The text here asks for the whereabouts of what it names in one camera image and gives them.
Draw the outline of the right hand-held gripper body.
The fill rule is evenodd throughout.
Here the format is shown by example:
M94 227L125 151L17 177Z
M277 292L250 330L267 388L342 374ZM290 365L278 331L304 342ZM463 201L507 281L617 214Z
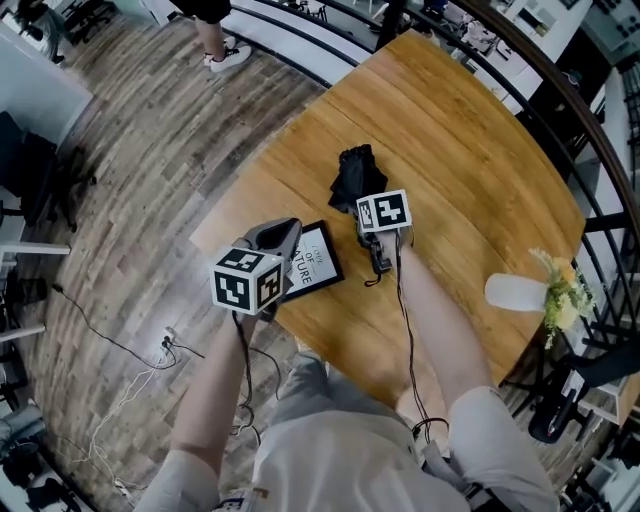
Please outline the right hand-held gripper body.
M356 201L357 236L360 245L371 248L378 235L397 237L413 225L406 191L398 189L362 197Z

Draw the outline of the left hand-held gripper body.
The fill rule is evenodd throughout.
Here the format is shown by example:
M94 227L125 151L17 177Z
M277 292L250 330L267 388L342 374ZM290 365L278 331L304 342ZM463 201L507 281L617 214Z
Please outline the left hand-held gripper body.
M293 232L275 239L264 233L238 238L213 259L213 303L263 321L273 320L292 286L293 256Z

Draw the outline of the dark metal railing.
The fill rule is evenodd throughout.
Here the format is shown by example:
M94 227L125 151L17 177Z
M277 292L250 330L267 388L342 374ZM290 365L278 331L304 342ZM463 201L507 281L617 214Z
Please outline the dark metal railing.
M606 296L609 282L621 271L625 260L624 233L640 237L640 211L621 159L588 104L543 51L487 3L480 0L459 0L459 3L495 30L518 57L533 67L542 83L560 96L574 117L578 132L592 145L603 164L605 177L613 186L611 198L598 195L579 172L560 125L549 114L525 97L517 96L515 101L523 113L521 116L513 115L464 67L510 111L564 180L585 219L580 247L577 254L569 259L579 263L593 290ZM272 0L232 0L232 13L225 26L236 36L325 83L326 91L370 56L408 32L393 35L384 30L382 42L375 48L369 48L325 22Z

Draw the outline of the white desk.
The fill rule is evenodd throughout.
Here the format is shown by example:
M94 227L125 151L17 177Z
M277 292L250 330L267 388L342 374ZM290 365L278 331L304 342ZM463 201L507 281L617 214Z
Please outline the white desk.
M2 242L0 243L0 264L3 263L4 255L6 253L66 256L70 252L71 247L69 245L32 242ZM46 326L42 323L31 327L12 329L0 333L0 343L5 343L19 338L40 334L45 331Z

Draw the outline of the wooden table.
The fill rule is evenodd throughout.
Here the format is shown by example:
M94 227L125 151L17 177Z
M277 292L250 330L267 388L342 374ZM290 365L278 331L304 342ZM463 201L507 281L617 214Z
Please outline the wooden table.
M217 251L269 220L324 221L341 282L284 304L278 322L380 401L427 382L411 351L412 322L392 278L372 268L352 217L329 205L340 154L371 146L390 189L408 196L416 253L469 315L502 380L538 330L538 313L491 306L495 273L542 279L532 255L574 257L585 219L548 157L510 111L464 67L408 31L370 56L291 121L240 173L193 232Z

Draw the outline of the person's grey trousers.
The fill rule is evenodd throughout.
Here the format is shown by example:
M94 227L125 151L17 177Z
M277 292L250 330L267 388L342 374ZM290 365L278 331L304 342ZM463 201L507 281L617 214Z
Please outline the person's grey trousers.
M323 412L346 412L391 418L406 427L389 406L364 392L335 367L326 366L315 352L299 351L293 358L280 400L269 426Z

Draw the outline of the black high-back office chair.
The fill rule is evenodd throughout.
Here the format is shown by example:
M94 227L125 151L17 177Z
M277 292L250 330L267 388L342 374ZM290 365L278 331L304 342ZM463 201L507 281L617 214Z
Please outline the black high-back office chair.
M62 158L56 144L20 128L8 112L0 112L0 188L20 200L18 208L8 208L0 199L0 226L7 217L21 217L32 227L46 212L48 221L63 216L69 229L76 232L72 189L97 183L92 170L82 170L84 163L83 148L76 147Z

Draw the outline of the yellow flower bouquet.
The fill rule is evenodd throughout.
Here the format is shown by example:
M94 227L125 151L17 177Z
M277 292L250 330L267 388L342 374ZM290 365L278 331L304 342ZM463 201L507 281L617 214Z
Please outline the yellow flower bouquet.
M540 248L532 248L529 253L547 273L543 323L546 330L545 349L550 350L557 336L570 331L580 317L589 316L595 305L595 297L581 270L572 261L552 256Z

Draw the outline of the black framed picture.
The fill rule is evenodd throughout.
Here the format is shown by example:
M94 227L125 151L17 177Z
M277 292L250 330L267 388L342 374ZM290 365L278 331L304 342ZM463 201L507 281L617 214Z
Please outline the black framed picture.
M344 280L344 274L324 220L302 228L289 279L292 286L284 297L284 301L302 297Z

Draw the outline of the person's white shirt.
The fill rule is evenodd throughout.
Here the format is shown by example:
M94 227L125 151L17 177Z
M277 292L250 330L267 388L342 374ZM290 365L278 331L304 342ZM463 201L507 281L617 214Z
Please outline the person's white shirt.
M320 412L269 428L251 483L227 496L206 463L170 452L135 512L470 512L468 484L496 493L508 512L558 512L531 442L492 388L454 402L449 447L451 463L429 474L397 420Z

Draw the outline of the black office chair white frame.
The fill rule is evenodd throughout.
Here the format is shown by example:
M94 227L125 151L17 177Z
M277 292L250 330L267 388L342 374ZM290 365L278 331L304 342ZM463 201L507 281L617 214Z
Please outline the black office chair white frame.
M596 358L567 355L558 361L539 394L540 401L528 426L529 435L536 441L554 444L571 421L580 425L580 441L594 417L594 413L579 412L579 402L587 392L640 371L640 342L628 341L617 345ZM556 407L563 407L562 422L552 436L547 435L549 421Z

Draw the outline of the person's left forearm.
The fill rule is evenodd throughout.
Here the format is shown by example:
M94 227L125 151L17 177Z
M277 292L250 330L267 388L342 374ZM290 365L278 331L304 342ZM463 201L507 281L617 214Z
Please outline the person's left forearm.
M257 318L227 315L183 397L170 448L186 451L219 472L230 436L245 368L243 343Z

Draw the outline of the white vase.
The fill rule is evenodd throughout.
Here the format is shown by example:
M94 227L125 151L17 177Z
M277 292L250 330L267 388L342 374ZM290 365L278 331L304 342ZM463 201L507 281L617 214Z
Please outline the white vase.
M547 291L546 283L503 273L492 274L484 288L490 305L519 312L543 312Z

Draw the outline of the person's right forearm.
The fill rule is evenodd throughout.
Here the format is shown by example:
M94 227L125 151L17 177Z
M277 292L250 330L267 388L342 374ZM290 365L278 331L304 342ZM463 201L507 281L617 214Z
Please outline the person's right forearm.
M484 347L465 311L407 244L398 248L396 269L446 407L473 389L491 387Z

